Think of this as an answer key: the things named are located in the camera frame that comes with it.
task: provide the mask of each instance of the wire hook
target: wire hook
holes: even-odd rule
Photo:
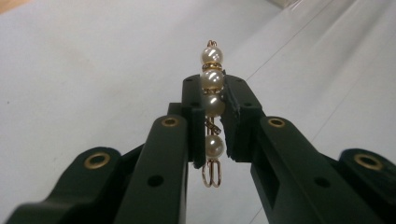
[[[218,181],[215,181],[215,164],[218,166]],[[205,172],[205,167],[209,168],[209,183],[207,183],[206,180],[206,172]],[[202,179],[204,180],[204,184],[207,188],[210,187],[215,187],[218,188],[221,184],[221,165],[220,161],[215,159],[215,160],[207,160],[206,165],[202,167]]]

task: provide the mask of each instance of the beaded pin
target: beaded pin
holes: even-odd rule
[[[224,112],[225,104],[221,101],[220,92],[223,89],[224,77],[222,73],[223,56],[216,41],[209,40],[207,48],[201,55],[202,71],[201,85],[205,102],[205,138],[206,165],[202,168],[202,179],[205,186],[218,188],[221,184],[221,166],[219,157],[224,152],[224,143],[218,135],[221,129],[215,125],[215,118]],[[215,164],[218,166],[218,181],[215,181]],[[205,167],[209,169],[209,182],[206,181]]]

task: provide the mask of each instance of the white pearl bead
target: white pearl bead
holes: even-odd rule
[[[215,118],[224,112],[225,104],[220,100],[218,94],[204,95],[204,102],[207,117]]]
[[[224,144],[217,135],[208,135],[205,138],[205,152],[208,159],[217,159],[224,152]]]
[[[201,54],[201,63],[222,63],[222,52],[218,47],[207,47]]]
[[[204,90],[221,90],[224,77],[221,71],[209,69],[201,74],[201,85]]]

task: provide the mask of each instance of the gold bead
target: gold bead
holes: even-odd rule
[[[222,70],[222,66],[221,63],[204,63],[204,65],[202,65],[202,71],[206,71],[208,69],[216,69],[216,70]]]

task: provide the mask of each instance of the brass grommet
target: brass grommet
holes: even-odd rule
[[[178,119],[175,118],[166,118],[163,119],[163,121],[161,122],[161,124],[165,127],[175,127],[178,125]]]
[[[110,161],[110,156],[105,152],[93,153],[84,161],[84,166],[87,169],[94,170],[101,168],[102,166],[108,164]]]
[[[357,162],[359,165],[370,169],[370,170],[381,170],[384,165],[382,164],[381,161],[379,161],[376,157],[368,154],[356,154],[355,157],[353,158],[355,162]]]
[[[276,128],[283,128],[285,126],[285,121],[282,119],[268,119],[268,123]]]

